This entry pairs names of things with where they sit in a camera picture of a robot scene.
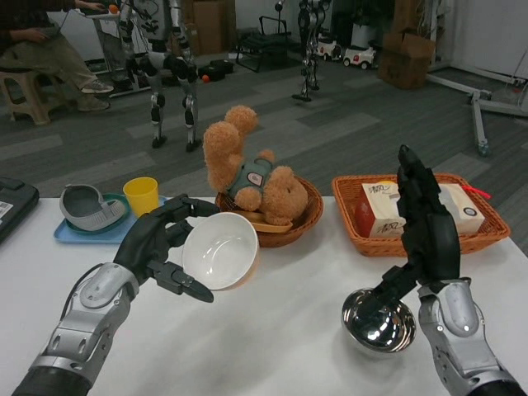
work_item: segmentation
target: beige stool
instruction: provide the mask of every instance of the beige stool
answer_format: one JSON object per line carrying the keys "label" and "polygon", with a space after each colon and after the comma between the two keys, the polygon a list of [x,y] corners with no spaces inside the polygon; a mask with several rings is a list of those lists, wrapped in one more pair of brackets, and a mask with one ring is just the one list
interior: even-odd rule
{"label": "beige stool", "polygon": [[[51,122],[50,111],[60,106],[68,106],[59,80],[46,74],[55,92],[44,92],[38,81],[40,75],[42,73],[28,68],[0,68],[0,89],[11,110],[12,120],[16,120],[16,113],[24,113],[30,115],[36,125],[46,125]],[[20,86],[22,97],[13,96],[6,84],[7,80],[12,80]]]}

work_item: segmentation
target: gray shoe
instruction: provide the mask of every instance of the gray shoe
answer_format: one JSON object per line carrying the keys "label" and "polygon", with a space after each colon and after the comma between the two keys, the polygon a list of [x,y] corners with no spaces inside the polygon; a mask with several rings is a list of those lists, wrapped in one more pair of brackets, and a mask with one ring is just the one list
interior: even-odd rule
{"label": "gray shoe", "polygon": [[90,111],[103,111],[110,108],[110,103],[100,101],[92,95],[82,95],[77,99],[77,110],[88,113]]}
{"label": "gray shoe", "polygon": [[112,85],[105,84],[101,80],[93,80],[84,87],[82,87],[82,93],[108,93],[114,90]]}

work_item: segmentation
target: white ceramic bowl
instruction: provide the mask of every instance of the white ceramic bowl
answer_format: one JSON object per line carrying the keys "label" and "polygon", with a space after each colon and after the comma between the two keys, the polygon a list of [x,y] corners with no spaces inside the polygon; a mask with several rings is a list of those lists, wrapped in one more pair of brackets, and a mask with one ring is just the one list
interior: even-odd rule
{"label": "white ceramic bowl", "polygon": [[185,272],[210,290],[241,285],[257,266],[257,232],[239,214],[214,214],[199,223],[183,246]]}

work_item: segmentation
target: woven basket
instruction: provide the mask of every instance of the woven basket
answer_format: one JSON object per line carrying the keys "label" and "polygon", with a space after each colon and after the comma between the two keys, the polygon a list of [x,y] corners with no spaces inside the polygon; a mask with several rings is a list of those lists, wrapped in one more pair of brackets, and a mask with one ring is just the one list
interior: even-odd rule
{"label": "woven basket", "polygon": [[[469,186],[469,183],[462,177],[449,173],[437,173],[435,177],[439,183]],[[359,235],[356,229],[354,211],[360,197],[361,184],[377,183],[385,180],[396,182],[397,177],[396,175],[336,177],[332,181],[333,194],[336,197],[337,206],[345,222],[346,231],[361,254],[371,257],[405,257],[407,253],[403,249],[400,238],[364,238]],[[466,193],[486,219],[475,235],[459,236],[461,252],[463,254],[477,252],[501,239],[509,237],[511,230],[495,209],[478,193],[472,191],[466,191]]]}
{"label": "woven basket", "polygon": [[[261,248],[279,248],[295,242],[303,235],[303,233],[311,229],[323,214],[323,198],[319,191],[312,184],[305,181],[305,179],[301,179],[300,177],[295,178],[301,182],[308,192],[308,206],[306,206],[304,213],[298,219],[294,220],[294,226],[287,233],[257,232],[258,242],[260,243]],[[225,194],[218,194],[216,196],[215,204],[223,212],[242,210]]]}

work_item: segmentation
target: toy car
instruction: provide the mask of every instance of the toy car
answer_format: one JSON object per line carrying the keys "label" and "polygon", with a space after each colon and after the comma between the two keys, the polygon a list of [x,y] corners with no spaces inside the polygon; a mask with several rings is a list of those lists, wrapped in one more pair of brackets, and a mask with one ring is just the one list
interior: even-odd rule
{"label": "toy car", "polygon": [[324,60],[341,60],[342,48],[335,40],[319,37],[318,42],[317,55]]}
{"label": "toy car", "polygon": [[343,63],[345,66],[354,64],[360,66],[363,70],[367,70],[374,65],[374,59],[376,56],[376,50],[372,47],[361,48],[352,46],[347,48],[343,57]]}

